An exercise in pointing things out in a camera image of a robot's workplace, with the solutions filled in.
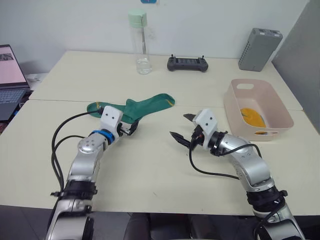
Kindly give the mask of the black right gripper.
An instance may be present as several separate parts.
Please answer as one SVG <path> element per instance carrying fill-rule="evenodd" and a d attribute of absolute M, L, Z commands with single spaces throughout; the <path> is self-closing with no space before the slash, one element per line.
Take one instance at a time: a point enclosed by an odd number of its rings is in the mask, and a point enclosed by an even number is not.
<path fill-rule="evenodd" d="M 195 123 L 198 117 L 197 114 L 192 113 L 186 113 L 183 116 L 192 123 Z M 197 145 L 202 146 L 204 142 L 203 129 L 200 125 L 197 125 L 194 129 L 191 135 L 191 141 L 185 139 L 181 134 L 177 132 L 170 131 L 169 133 L 179 144 L 189 148 L 191 151 L 193 151 Z"/>

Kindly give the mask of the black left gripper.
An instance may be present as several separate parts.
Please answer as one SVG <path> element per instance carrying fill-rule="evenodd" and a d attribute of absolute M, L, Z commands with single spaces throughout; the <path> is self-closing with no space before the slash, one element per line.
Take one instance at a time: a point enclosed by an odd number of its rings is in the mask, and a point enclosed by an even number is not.
<path fill-rule="evenodd" d="M 117 133 L 120 137 L 122 137 L 123 135 L 131 136 L 136 131 L 138 124 L 139 124 L 138 120 L 136 120 L 132 124 L 121 121 L 118 124 Z"/>

